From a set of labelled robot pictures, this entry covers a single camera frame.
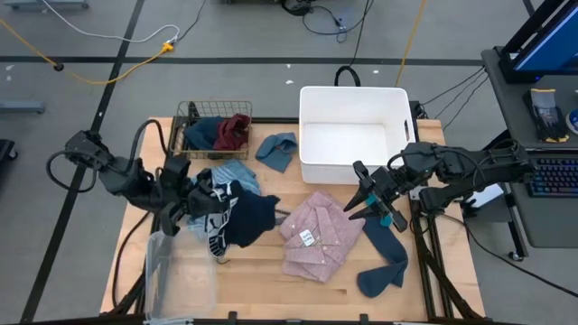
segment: metal wire basket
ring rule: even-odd
[[[177,107],[171,133],[174,135],[169,150],[173,155],[185,154],[188,159],[246,159],[249,154],[249,141],[238,150],[194,150],[184,136],[184,130],[203,117],[221,116],[231,118],[235,114],[251,117],[253,104],[245,100],[191,100],[182,101]],[[250,131],[250,120],[247,131]]]

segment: white label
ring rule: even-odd
[[[301,240],[306,246],[311,246],[315,242],[315,238],[313,238],[313,235],[309,229],[302,231],[299,236],[301,236]]]

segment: concrete floor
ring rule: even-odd
[[[73,23],[95,33],[125,33],[136,0],[89,1],[88,11],[63,11]],[[333,9],[346,26],[356,22],[361,1],[319,2]],[[417,13],[419,0],[376,1],[368,14],[360,58],[400,58]],[[135,28],[135,37],[151,33],[162,24],[187,26],[199,0],[146,0]],[[414,59],[479,60],[483,49],[504,44],[527,19],[522,0],[435,0],[424,19],[410,53]],[[310,24],[331,31],[323,13],[312,15]],[[50,13],[13,12],[0,6],[0,19],[12,24],[26,39],[53,56],[116,57],[120,42],[80,35]],[[163,32],[153,41],[130,45],[127,57],[150,56],[171,37]],[[66,192],[50,182],[44,171],[47,157],[60,150],[80,129],[88,129],[102,102],[103,87],[78,83],[41,63],[3,60],[5,56],[32,56],[6,30],[0,29],[0,98],[36,99],[47,104],[44,115],[0,115],[0,138],[13,139],[20,152],[0,188],[0,323],[17,322],[23,313],[46,246],[61,213]],[[357,33],[342,44],[332,36],[304,30],[292,17],[267,1],[237,0],[224,5],[208,0],[199,24],[191,30],[175,58],[348,58],[355,50]],[[67,63],[67,69],[106,79],[110,63]],[[121,71],[132,64],[124,64]],[[119,82],[110,98],[100,130],[110,150],[129,149],[136,128],[149,116],[172,116],[181,100],[197,98],[245,98],[253,102],[254,116],[297,116],[299,90],[303,86],[331,85],[339,64],[151,64]],[[391,87],[396,65],[355,67],[364,86]],[[475,66],[406,67],[401,87],[411,99],[426,101],[478,69]],[[343,79],[343,84],[351,81]],[[435,116],[457,92],[427,106]],[[467,95],[443,115],[447,123]],[[445,131],[448,144],[477,150],[505,128],[499,107],[487,82]],[[64,161],[54,165],[63,180],[70,181],[74,168]],[[51,270],[35,320],[55,320],[97,315],[126,202],[107,194],[98,185],[76,199],[61,248]],[[506,224],[471,222],[481,242],[495,252],[512,249]],[[514,270],[478,247],[471,251],[487,314],[494,320],[527,324],[578,323],[573,298]],[[532,249],[520,264],[549,280],[578,291],[575,270],[578,251]]]

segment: keyboard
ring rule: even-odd
[[[532,159],[536,174],[527,185],[532,197],[578,197],[578,159]]]

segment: blue towel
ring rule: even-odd
[[[194,150],[213,150],[213,145],[219,138],[219,123],[223,117],[204,117],[184,130],[187,142]]]
[[[297,150],[295,133],[269,135],[256,151],[255,158],[278,172],[285,172]]]
[[[407,252],[388,227],[381,227],[378,218],[367,218],[363,231],[389,265],[358,274],[358,287],[369,298],[379,296],[393,283],[401,287],[407,268]]]
[[[231,181],[239,181],[243,189],[249,190],[256,195],[261,195],[261,189],[255,179],[255,173],[237,159],[227,160],[220,166],[211,167],[210,170],[214,184],[226,184]],[[197,178],[193,177],[191,181],[195,183],[197,182]]]

